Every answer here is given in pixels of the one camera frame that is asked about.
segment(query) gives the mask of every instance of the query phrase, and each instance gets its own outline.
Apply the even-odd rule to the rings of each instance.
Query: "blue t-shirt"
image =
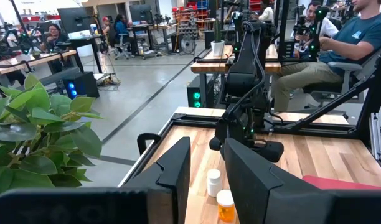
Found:
[[[381,13],[369,19],[361,19],[359,17],[348,21],[344,27],[333,37],[334,40],[345,42],[348,44],[358,44],[361,41],[370,43],[374,51],[360,60],[351,60],[332,52],[321,54],[319,61],[324,63],[329,62],[345,62],[357,63],[362,65],[370,56],[381,48]],[[344,71],[339,68],[331,68],[338,75],[344,75]]]
[[[127,25],[124,22],[118,21],[115,25],[116,38],[119,34],[128,34]]]

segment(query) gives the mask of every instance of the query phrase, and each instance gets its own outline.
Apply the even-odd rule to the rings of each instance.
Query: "man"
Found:
[[[309,3],[308,8],[307,8],[307,15],[306,15],[306,22],[307,23],[313,23],[314,22],[315,17],[316,17],[316,9],[319,6],[322,6],[320,1],[312,1],[311,3]],[[338,32],[339,31],[337,30],[337,27],[328,18],[325,17],[322,21],[321,33],[319,34],[319,36],[322,37],[322,36],[326,35],[328,37],[333,37]],[[294,50],[294,57],[296,57],[296,58],[307,58],[308,57],[308,51],[306,49],[308,49],[308,45],[310,43],[309,35],[305,35],[305,36],[297,35],[296,40],[301,40],[302,42],[305,42],[305,44],[303,44],[303,48],[302,48],[305,50],[300,52],[299,49],[295,49]]]
[[[273,24],[273,10],[270,6],[270,0],[263,0],[261,4],[261,15],[252,15],[253,19],[259,21],[271,22]]]
[[[282,67],[274,77],[275,111],[287,110],[291,90],[313,83],[336,83],[344,78],[344,71],[332,68],[329,62],[363,64],[381,48],[381,0],[353,0],[354,11],[361,17],[351,19],[333,38],[320,37],[322,50],[318,62],[299,63]]]

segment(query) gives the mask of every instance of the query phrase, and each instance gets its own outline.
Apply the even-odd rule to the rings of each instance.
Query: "chair armrest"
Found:
[[[363,69],[362,66],[355,63],[329,62],[328,65],[334,68],[340,68],[347,71],[359,71]]]

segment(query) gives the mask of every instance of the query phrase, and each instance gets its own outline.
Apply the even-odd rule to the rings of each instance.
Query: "khaki pants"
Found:
[[[275,112],[287,111],[291,90],[313,83],[341,82],[342,79],[323,62],[284,65],[281,73],[273,76],[272,94],[275,97]]]

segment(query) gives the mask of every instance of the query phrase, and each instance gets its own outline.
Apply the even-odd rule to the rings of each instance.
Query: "pill bottle cap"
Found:
[[[230,190],[221,190],[217,194],[217,202],[223,207],[231,207],[234,205],[232,193]]]
[[[217,169],[211,169],[207,172],[207,178],[211,183],[218,183],[221,181],[221,172]]]

